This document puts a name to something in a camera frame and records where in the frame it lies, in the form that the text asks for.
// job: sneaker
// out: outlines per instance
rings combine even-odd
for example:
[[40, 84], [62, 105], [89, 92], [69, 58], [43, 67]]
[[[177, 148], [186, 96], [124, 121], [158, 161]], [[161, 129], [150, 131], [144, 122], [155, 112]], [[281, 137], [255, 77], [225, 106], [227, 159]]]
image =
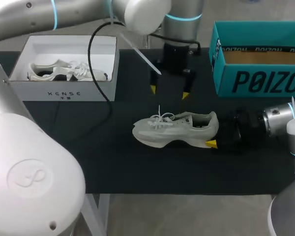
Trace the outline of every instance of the sneaker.
[[[93, 70], [97, 81], [107, 81], [104, 71]], [[72, 61], [70, 63], [57, 60], [52, 65], [29, 65], [28, 79], [33, 81], [93, 81], [86, 63]]]
[[190, 112], [178, 115], [165, 113], [161, 116], [159, 108], [158, 115], [142, 119], [134, 126], [134, 137], [154, 148], [163, 148], [174, 140], [182, 140], [199, 148], [208, 148], [206, 141], [214, 138], [219, 123], [215, 112], [208, 115]]

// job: gray floor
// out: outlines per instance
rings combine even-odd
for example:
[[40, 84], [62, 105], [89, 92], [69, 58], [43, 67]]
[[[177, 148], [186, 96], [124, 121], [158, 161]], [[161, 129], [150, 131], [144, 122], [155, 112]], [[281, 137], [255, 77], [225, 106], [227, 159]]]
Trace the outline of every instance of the gray floor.
[[[269, 236], [271, 196], [111, 196], [108, 236]], [[89, 236], [83, 219], [76, 236]]]

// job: black table surface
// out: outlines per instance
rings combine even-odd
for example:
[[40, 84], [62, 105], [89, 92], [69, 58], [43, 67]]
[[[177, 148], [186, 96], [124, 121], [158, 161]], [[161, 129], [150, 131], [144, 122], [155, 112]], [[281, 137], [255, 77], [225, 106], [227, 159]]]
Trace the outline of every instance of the black table surface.
[[[151, 60], [161, 50], [143, 50]], [[9, 75], [19, 52], [0, 52]], [[150, 70], [134, 51], [121, 50], [113, 115], [86, 138], [68, 142], [98, 124], [107, 114], [105, 102], [25, 102], [36, 122], [78, 160], [88, 193], [147, 194], [277, 194], [295, 178], [293, 162], [277, 140], [268, 139], [245, 154], [218, 154], [210, 149], [173, 142], [162, 149], [145, 146], [132, 136], [133, 123], [158, 112], [185, 111], [218, 115], [237, 107], [262, 109], [288, 98], [220, 98], [216, 95], [208, 49], [191, 56], [197, 79], [181, 100], [184, 80], [163, 73], [158, 94], [149, 87]]]

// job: robotic arm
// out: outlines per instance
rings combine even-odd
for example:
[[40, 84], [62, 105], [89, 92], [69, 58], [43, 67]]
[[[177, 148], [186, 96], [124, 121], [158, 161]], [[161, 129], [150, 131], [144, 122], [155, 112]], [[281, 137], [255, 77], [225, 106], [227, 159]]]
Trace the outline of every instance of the robotic arm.
[[[195, 40], [202, 7], [203, 0], [0, 0], [0, 40], [110, 12], [138, 34], [153, 33], [165, 18], [164, 36]], [[166, 44], [170, 52], [189, 46]], [[84, 196], [79, 163], [35, 124], [0, 65], [0, 236], [69, 236]]]

